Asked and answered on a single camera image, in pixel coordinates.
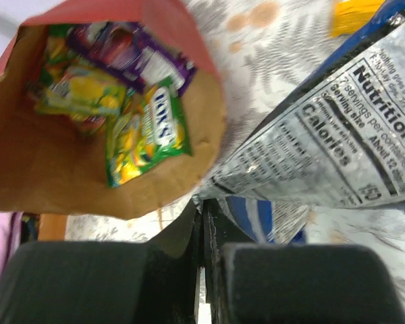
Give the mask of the yellow snack bag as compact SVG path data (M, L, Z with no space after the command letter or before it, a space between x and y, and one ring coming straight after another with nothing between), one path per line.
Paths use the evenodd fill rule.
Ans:
M334 1L331 10L330 37L354 34L374 16L384 0Z

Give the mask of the blue silver chips bag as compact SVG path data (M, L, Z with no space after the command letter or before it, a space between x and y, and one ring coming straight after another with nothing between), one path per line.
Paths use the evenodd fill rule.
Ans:
M276 243L302 230L312 206L405 209L405 1L384 2L194 198Z

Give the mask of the purple candy bag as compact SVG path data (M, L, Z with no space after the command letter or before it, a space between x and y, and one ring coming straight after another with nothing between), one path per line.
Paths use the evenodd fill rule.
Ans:
M138 92L169 76L182 95L196 73L192 61L182 53L171 53L136 22L79 24L68 34L66 43Z

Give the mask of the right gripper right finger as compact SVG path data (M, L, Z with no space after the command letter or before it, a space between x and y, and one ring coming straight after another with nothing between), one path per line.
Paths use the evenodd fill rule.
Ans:
M259 244L215 200L202 219L213 323L405 323L394 281L371 249Z

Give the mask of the red paper bag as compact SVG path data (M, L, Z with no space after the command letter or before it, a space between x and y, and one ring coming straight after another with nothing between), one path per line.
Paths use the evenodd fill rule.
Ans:
M198 70L182 97L191 155L169 158L108 188L105 140L86 141L56 117L37 115L23 89L45 26L138 21ZM214 164L225 130L220 77L181 1L0 1L0 211L96 214L132 219L188 194Z

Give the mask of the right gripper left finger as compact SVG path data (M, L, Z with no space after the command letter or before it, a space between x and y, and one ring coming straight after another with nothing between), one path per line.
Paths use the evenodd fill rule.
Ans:
M201 216L145 243L30 242L0 277L0 323L195 323Z

